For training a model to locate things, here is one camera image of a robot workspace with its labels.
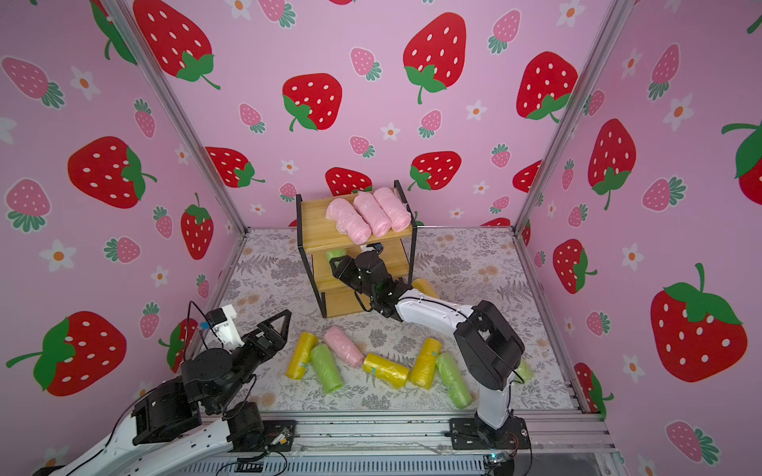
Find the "pink trash bag roll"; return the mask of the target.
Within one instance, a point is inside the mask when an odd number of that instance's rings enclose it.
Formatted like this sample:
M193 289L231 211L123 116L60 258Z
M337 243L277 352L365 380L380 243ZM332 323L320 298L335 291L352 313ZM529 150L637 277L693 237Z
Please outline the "pink trash bag roll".
M406 204L391 188L377 188L373 196L389 218L394 232L402 232L411 225L412 217Z
M323 342L347 365L361 368L365 355L355 343L337 326L330 327L323 336Z
M357 192L352 204L374 236L383 237L391 230L390 218L371 192Z
M345 198L335 198L327 206L325 218L335 223L337 232L347 236L355 245L368 241L372 232L367 222Z

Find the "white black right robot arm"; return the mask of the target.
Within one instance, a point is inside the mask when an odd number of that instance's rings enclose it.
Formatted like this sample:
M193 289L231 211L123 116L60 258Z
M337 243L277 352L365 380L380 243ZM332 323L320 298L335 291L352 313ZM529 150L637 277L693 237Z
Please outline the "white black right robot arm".
M508 440L513 414L512 383L522 381L518 369L525 345L490 301L458 305L430 297L403 280L395 280L376 251L353 258L343 252L327 254L335 279L367 297L367 311L452 335L468 372L479 384L474 434L496 448Z

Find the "three-tier wooden shelf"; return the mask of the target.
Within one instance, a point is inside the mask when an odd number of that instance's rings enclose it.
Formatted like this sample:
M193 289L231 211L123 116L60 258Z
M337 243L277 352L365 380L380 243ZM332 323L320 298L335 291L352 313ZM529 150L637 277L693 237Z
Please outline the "three-tier wooden shelf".
M296 198L297 247L325 319L361 313L369 305L367 297L357 299L357 293L333 277L329 254L343 251L355 258L364 248L337 232L335 223L325 217L330 203L330 198L307 202L301 196ZM380 259L393 279L403 279L408 284L413 281L417 234L418 225L412 222L404 231L369 239L371 245L383 246Z

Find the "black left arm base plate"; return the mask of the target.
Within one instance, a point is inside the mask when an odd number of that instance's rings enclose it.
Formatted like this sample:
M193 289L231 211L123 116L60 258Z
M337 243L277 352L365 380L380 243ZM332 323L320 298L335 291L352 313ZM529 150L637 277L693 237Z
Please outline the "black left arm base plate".
M295 420L264 420L261 426L246 430L233 445L237 452L290 452L296 436Z

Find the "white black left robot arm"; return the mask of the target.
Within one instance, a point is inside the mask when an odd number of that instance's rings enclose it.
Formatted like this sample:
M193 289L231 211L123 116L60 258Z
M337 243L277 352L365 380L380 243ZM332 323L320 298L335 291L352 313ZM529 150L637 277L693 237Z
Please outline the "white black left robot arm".
M291 311L241 335L227 305L211 311L222 340L181 366L181 373L138 399L111 433L77 460L38 469L40 475L169 475L222 452L290 450L296 424L262 420L254 402L236 402L257 368L283 350Z

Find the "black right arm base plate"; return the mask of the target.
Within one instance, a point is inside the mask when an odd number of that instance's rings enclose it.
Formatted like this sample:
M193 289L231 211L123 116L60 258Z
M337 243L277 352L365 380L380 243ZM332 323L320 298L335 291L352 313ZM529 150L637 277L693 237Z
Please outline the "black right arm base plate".
M523 418L510 416L501 428L496 430L482 422L477 416L472 418L451 418L446 436L456 450L524 450L531 441L527 424Z

